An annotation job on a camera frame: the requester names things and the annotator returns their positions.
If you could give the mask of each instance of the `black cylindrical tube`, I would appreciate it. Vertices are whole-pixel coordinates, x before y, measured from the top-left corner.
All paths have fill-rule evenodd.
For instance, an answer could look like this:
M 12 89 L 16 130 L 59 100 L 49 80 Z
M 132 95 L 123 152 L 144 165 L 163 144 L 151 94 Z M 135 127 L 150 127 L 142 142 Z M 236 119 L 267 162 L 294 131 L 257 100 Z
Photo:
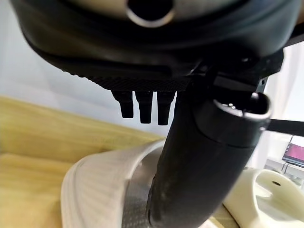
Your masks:
M 150 190 L 147 216 L 155 228 L 197 228 L 208 219 L 270 118 L 269 100 L 262 94 L 248 96 L 247 102 L 233 96 L 229 104 L 212 99 L 194 104 L 187 93 L 177 102 Z

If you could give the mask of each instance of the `black rubber tab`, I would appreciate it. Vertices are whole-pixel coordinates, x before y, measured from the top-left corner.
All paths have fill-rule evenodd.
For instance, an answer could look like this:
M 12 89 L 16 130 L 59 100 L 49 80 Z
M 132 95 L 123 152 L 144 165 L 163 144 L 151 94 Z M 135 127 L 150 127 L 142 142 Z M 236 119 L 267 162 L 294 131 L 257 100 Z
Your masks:
M 139 105 L 141 123 L 150 124 L 153 92 L 135 92 L 135 96 Z
M 129 91 L 112 91 L 113 97 L 120 104 L 123 118 L 133 118 L 133 95 Z
M 158 125 L 168 125 L 170 106 L 174 99 L 175 92 L 157 93 L 157 115 Z

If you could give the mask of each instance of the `wooden table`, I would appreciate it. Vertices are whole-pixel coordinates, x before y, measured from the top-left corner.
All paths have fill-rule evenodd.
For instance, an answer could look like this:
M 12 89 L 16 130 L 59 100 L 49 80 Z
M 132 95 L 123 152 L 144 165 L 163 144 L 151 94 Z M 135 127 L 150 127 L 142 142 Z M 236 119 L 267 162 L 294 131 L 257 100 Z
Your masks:
M 61 182 L 76 161 L 160 138 L 0 97 L 0 227 L 60 228 Z M 211 220 L 238 227 L 224 207 Z

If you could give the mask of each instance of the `circular hole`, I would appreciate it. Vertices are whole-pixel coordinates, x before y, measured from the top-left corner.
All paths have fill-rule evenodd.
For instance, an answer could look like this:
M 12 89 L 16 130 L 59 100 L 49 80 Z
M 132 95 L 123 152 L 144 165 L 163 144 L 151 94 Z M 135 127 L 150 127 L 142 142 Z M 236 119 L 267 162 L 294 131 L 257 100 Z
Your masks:
M 165 17 L 173 8 L 173 0 L 128 0 L 128 8 L 147 21 Z
M 276 181 L 273 181 L 273 183 L 274 183 L 275 185 L 277 185 L 277 186 L 281 186 L 281 184 L 278 183 L 278 182 L 276 182 Z

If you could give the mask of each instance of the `black strap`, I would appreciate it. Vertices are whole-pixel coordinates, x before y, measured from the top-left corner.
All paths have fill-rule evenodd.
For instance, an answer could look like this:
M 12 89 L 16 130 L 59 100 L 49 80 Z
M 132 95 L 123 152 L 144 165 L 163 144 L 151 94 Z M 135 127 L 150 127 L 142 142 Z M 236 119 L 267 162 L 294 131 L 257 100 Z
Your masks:
M 271 120 L 267 130 L 304 137 L 304 122 L 291 120 Z

